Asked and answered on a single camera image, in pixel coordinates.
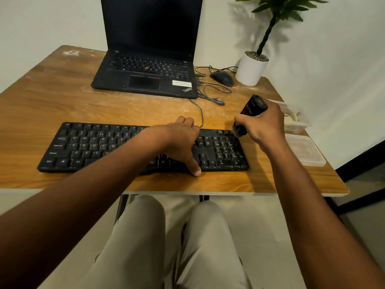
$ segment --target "black brush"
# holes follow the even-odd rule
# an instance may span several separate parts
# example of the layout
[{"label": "black brush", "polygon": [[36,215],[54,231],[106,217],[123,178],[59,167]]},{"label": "black brush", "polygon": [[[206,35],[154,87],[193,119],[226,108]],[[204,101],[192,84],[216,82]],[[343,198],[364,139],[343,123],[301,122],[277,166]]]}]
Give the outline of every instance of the black brush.
[{"label": "black brush", "polygon": [[[244,106],[241,114],[246,116],[256,117],[259,116],[262,112],[267,110],[267,105],[263,101],[262,97],[258,95],[253,95],[249,102]],[[244,126],[238,126],[236,122],[233,124],[233,132],[236,137],[242,137],[247,134],[247,130]]]}]

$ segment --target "forearm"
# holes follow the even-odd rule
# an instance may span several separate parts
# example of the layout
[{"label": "forearm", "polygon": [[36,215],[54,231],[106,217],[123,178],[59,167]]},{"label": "forearm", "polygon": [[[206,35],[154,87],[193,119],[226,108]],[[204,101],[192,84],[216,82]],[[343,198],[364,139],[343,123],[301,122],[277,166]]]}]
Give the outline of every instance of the forearm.
[{"label": "forearm", "polygon": [[72,250],[161,152],[162,142],[142,132],[0,217],[0,287],[37,287]]},{"label": "forearm", "polygon": [[328,207],[286,142],[268,151],[291,242],[310,288],[384,288],[382,272]]}]

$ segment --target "hand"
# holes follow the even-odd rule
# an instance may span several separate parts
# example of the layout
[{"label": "hand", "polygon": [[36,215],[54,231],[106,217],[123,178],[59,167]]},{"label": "hand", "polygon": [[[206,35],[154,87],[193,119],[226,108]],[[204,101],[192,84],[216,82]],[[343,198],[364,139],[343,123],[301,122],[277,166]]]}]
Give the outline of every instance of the hand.
[{"label": "hand", "polygon": [[194,119],[180,116],[175,122],[155,127],[162,128],[162,132],[165,131],[163,135],[167,134],[166,147],[162,150],[162,153],[174,160],[185,163],[193,175],[199,176],[202,171],[191,152],[191,146],[198,138],[200,130],[198,126],[194,126]]},{"label": "hand", "polygon": [[234,120],[244,126],[250,137],[266,152],[271,145],[285,140],[285,116],[278,104],[267,99],[263,101],[267,104],[267,110],[261,115],[251,117],[237,114]]}]

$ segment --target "thigh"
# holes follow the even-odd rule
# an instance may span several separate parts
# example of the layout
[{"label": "thigh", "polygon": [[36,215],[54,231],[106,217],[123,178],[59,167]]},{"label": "thigh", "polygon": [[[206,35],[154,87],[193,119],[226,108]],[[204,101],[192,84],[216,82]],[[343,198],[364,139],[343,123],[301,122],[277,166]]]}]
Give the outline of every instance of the thigh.
[{"label": "thigh", "polygon": [[174,286],[186,289],[251,288],[219,206],[198,204],[183,233]]},{"label": "thigh", "polygon": [[164,242],[162,205],[152,196],[137,197],[119,218],[102,253],[76,288],[159,289]]}]

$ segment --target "fingernail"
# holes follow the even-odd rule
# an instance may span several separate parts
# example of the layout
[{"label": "fingernail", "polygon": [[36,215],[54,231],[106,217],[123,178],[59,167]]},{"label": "fingernail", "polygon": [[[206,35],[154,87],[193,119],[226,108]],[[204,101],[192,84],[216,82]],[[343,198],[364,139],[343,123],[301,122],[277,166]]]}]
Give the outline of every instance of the fingernail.
[{"label": "fingernail", "polygon": [[194,173],[194,176],[199,176],[202,173],[201,169]]}]

